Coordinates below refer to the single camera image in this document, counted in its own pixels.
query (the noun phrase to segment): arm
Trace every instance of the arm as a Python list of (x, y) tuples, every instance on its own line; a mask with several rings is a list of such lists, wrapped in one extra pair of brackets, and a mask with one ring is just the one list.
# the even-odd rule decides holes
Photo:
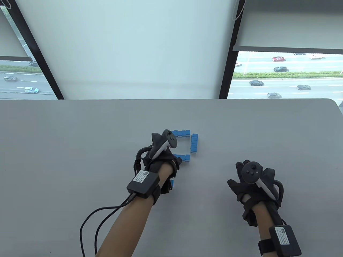
[[(158, 172), (160, 187), (172, 173), (173, 168), (170, 164), (164, 163), (161, 166)], [(153, 203), (152, 196), (147, 199), (136, 197), (124, 207), (96, 257), (131, 257), (142, 235)]]
[[(271, 238), (269, 228), (274, 226), (274, 223), (272, 221), (272, 218), (270, 217), (270, 214), (264, 202), (256, 204), (252, 208), (252, 210), (254, 211), (256, 216), (261, 240)], [(263, 257), (277, 257), (277, 254), (276, 252), (265, 253), (263, 254)]]

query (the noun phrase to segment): gray table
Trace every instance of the gray table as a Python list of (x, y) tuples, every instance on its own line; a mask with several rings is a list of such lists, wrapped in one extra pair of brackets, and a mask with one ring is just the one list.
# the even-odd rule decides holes
[[(134, 256), (259, 256), (258, 230), (226, 184), (247, 158), (276, 169), (279, 213), (303, 256), (342, 253), (343, 116), (331, 100), (8, 100), (0, 108), (0, 256), (81, 256), (81, 223), (126, 198), (136, 152), (165, 128), (199, 133), (198, 153), (153, 207)], [(85, 226), (86, 256), (107, 214)]]

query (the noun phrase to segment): hand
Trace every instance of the hand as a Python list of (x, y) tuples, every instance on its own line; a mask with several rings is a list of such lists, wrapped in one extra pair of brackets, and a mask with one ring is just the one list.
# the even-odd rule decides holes
[(234, 180), (228, 180), (227, 184), (231, 190), (237, 195), (237, 201), (240, 201), (244, 205), (243, 219), (248, 222), (250, 226), (257, 226), (257, 220), (252, 208), (260, 203), (264, 202), (275, 225), (279, 224), (282, 220), (277, 213), (281, 202), (273, 201), (262, 188), (259, 188), (256, 184), (248, 184), (242, 179), (242, 168), (245, 164), (249, 163), (249, 160), (245, 160), (243, 163), (236, 163), (237, 175), (240, 183)]

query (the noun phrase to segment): white roller shade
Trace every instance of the white roller shade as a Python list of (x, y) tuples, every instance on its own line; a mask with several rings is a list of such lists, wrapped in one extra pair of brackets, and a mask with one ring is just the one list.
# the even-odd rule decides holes
[(234, 51), (343, 54), (343, 2), (246, 0)]
[(5, 14), (0, 10), (0, 60), (32, 61), (14, 33)]

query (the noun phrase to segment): white car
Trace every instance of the white car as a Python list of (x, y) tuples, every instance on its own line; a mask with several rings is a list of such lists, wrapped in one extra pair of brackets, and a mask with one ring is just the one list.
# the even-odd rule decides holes
[(325, 56), (321, 54), (312, 54), (309, 56), (311, 60), (320, 60), (320, 59), (325, 59)]
[(35, 87), (25, 87), (24, 91), (28, 93), (38, 93), (39, 89)]

